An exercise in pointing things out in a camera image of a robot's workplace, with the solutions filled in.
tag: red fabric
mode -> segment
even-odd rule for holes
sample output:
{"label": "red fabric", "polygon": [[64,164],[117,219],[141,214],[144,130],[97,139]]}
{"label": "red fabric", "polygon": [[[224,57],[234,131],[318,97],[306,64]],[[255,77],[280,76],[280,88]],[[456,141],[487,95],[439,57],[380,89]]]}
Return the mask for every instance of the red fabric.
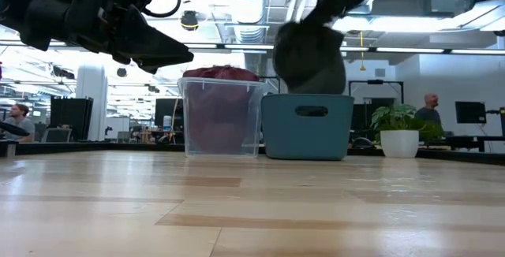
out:
{"label": "red fabric", "polygon": [[[245,69],[215,66],[186,71],[183,77],[259,81]],[[251,92],[246,87],[209,84],[188,87],[189,136],[196,148],[209,153],[238,153],[247,136],[247,117]]]}

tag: wooden table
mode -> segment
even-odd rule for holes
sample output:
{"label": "wooden table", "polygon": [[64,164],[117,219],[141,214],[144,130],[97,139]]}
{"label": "wooden table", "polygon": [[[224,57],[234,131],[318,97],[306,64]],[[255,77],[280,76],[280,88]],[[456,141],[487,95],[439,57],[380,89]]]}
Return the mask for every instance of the wooden table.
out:
{"label": "wooden table", "polygon": [[0,160],[2,256],[505,256],[505,168],[93,151]]}

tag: clear plastic bin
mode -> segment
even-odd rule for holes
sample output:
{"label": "clear plastic bin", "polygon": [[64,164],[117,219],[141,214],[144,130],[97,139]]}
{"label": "clear plastic bin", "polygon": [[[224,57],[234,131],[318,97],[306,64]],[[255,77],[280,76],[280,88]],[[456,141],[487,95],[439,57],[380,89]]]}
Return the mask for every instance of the clear plastic bin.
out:
{"label": "clear plastic bin", "polygon": [[186,156],[256,157],[265,85],[243,80],[179,79]]}

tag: man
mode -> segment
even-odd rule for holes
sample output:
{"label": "man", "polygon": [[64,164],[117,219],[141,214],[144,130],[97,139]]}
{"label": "man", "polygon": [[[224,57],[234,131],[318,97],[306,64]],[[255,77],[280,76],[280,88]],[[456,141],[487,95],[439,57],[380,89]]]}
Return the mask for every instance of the man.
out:
{"label": "man", "polygon": [[442,121],[440,120],[440,115],[438,111],[435,110],[435,107],[439,105],[439,96],[431,93],[425,95],[425,104],[425,107],[419,109],[414,117],[424,121],[435,122],[441,126]]}
{"label": "man", "polygon": [[30,112],[30,109],[28,108],[28,106],[24,104],[19,103],[14,104],[10,108],[10,117],[5,119],[3,122],[22,128],[26,132],[29,132],[30,135],[23,137],[23,136],[16,136],[9,132],[6,132],[7,139],[16,140],[20,143],[33,142],[33,136],[35,134],[35,125],[32,123],[32,121],[30,121],[30,119],[26,118],[28,112]]}

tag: teal plastic bin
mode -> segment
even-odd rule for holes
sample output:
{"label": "teal plastic bin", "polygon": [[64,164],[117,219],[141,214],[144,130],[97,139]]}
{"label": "teal plastic bin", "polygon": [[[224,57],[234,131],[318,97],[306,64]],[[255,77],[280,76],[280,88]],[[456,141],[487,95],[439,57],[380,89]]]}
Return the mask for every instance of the teal plastic bin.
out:
{"label": "teal plastic bin", "polygon": [[266,95],[261,101],[269,158],[342,160],[347,154],[354,98],[345,95]]}

